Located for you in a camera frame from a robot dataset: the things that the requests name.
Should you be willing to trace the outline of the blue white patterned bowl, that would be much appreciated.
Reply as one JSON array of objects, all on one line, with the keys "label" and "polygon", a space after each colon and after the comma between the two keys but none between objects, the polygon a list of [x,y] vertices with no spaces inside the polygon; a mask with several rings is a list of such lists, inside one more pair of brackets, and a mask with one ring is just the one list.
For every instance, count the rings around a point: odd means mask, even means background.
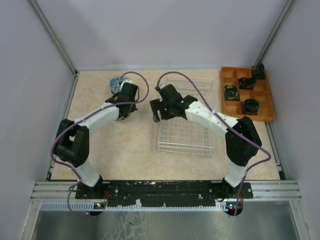
[{"label": "blue white patterned bowl", "polygon": [[125,114],[123,116],[120,116],[119,118],[116,119],[117,122],[122,122],[124,120],[126,120],[131,114],[128,113],[128,114]]}]

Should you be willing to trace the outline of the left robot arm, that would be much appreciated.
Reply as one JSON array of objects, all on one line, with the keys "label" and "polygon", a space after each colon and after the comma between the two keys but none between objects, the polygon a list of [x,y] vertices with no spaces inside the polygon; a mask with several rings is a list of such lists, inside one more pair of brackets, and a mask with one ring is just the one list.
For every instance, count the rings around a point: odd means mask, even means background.
[{"label": "left robot arm", "polygon": [[101,176],[89,161],[90,137],[108,123],[136,111],[138,93],[139,87],[125,80],[120,85],[120,92],[93,112],[76,120],[63,119],[59,124],[51,155],[58,157],[62,165],[70,167],[86,186],[87,194],[95,199],[103,195],[104,186],[99,183]]}]

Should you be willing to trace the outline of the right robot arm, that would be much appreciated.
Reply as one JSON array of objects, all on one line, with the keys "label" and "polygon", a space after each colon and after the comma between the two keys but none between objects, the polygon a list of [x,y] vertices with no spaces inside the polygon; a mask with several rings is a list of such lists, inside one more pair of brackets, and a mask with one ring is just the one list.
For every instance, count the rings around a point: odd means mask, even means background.
[{"label": "right robot arm", "polygon": [[159,98],[150,101],[154,122],[183,118],[224,138],[230,163],[217,197],[235,198],[241,192],[240,184],[248,169],[249,160],[262,146],[253,121],[246,116],[236,118],[211,110],[191,95],[182,97],[172,84],[162,84],[155,89]]}]

